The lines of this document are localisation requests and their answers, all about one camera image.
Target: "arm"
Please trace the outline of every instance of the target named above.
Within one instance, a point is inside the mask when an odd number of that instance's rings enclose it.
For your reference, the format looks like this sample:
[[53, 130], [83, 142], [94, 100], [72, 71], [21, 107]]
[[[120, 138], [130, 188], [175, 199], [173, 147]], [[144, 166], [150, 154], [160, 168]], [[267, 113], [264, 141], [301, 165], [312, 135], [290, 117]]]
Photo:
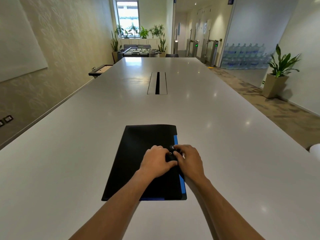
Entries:
[[226, 201], [206, 178], [198, 151], [190, 145], [175, 145], [185, 154], [174, 152], [179, 167], [197, 187], [220, 240], [263, 240], [264, 238]]
[[140, 197], [154, 178], [160, 177], [177, 165], [177, 161], [166, 162], [169, 151], [154, 145], [146, 151], [140, 165], [129, 182], [115, 193], [88, 220], [70, 240], [118, 240], [128, 224]]

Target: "hand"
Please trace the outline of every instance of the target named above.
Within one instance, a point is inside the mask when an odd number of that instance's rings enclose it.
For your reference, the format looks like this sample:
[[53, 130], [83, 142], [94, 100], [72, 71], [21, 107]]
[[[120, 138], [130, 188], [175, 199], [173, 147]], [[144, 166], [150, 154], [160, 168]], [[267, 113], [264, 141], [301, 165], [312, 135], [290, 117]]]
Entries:
[[183, 174], [195, 183], [206, 179], [202, 160], [197, 149], [190, 145], [175, 145], [174, 147], [180, 149], [185, 155], [185, 158], [183, 158], [178, 152], [175, 151], [173, 153], [178, 159], [178, 164]]
[[140, 165], [139, 171], [146, 175], [151, 181], [164, 175], [170, 168], [177, 166], [177, 161], [166, 162], [168, 149], [154, 145], [146, 151]]

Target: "blue folder edge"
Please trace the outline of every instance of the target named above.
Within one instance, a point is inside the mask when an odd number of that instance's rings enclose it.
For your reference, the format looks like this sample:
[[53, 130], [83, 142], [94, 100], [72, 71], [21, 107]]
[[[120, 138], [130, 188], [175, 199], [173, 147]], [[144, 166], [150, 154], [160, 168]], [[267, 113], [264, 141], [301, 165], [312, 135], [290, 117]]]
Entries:
[[[177, 135], [174, 135], [173, 138], [174, 138], [174, 144], [177, 145], [178, 144]], [[186, 194], [186, 186], [184, 184], [184, 180], [181, 177], [181, 175], [179, 175], [179, 178], [180, 178], [180, 185], [181, 185], [181, 193]], [[150, 200], [165, 200], [165, 198], [140, 198], [140, 201], [150, 201]]]

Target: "patterned wallpaper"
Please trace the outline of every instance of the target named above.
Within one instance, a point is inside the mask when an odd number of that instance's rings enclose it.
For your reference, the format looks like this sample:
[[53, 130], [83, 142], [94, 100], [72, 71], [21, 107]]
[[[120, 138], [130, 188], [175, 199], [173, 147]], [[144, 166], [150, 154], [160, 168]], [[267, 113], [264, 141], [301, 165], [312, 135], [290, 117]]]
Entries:
[[113, 64], [109, 0], [20, 0], [49, 67], [0, 83], [0, 145]]

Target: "white table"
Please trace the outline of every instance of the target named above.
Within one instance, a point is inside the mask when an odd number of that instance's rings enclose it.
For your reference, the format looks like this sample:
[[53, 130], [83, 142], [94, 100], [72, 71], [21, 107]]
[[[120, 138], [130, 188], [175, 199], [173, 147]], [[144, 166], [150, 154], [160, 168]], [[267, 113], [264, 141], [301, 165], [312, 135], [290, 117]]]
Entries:
[[[168, 95], [147, 95], [166, 72]], [[320, 238], [320, 165], [196, 58], [126, 58], [0, 151], [0, 239], [68, 239], [102, 205], [126, 125], [176, 125], [266, 239]], [[125, 240], [212, 239], [186, 201], [141, 202]]]

